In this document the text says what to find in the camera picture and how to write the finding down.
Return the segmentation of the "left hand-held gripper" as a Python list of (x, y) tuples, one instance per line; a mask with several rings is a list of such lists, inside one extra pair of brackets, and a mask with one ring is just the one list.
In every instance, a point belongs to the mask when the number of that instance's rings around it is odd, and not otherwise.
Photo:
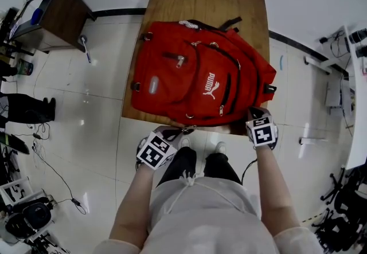
[[(182, 132), (183, 129), (181, 128), (164, 128), (160, 130), (161, 134), (172, 134), (169, 136), (169, 141), (179, 141), (182, 137)], [(177, 152), (177, 149), (163, 139), (160, 133), (150, 132), (136, 156), (137, 160), (153, 170), (157, 170), (170, 162)]]

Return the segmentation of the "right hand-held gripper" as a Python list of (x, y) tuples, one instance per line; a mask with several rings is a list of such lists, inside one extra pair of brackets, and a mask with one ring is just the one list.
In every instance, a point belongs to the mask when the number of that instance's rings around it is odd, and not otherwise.
[(247, 135), (254, 147), (268, 146), (274, 150), (278, 142), (278, 127), (268, 109), (249, 107), (246, 122)]

